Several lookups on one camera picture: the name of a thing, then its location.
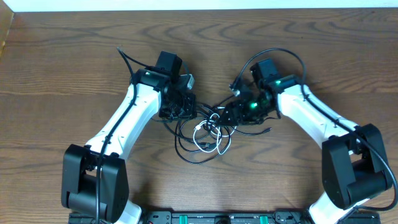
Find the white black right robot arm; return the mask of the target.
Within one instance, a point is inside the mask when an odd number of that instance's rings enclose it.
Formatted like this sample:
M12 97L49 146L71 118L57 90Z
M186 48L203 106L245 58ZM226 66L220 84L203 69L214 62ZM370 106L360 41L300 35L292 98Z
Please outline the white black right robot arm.
M290 118L322 150L324 192L301 215L301 222L379 223L378 208L367 207L365 202L397 188L380 130L340 116L295 75L282 77L270 58L255 63L250 72L258 96L237 79L231 89L240 99L226 105L218 125L261 124L273 111Z

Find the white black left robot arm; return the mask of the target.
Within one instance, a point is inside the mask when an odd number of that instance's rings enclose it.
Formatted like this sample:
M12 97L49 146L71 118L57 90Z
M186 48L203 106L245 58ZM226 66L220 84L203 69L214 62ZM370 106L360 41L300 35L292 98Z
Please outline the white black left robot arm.
M65 151L61 202L72 211L69 223L141 222L142 208L129 199L126 160L153 115L163 122L196 117L194 78L180 74L182 64L162 51L154 66L131 71L126 96L101 131Z

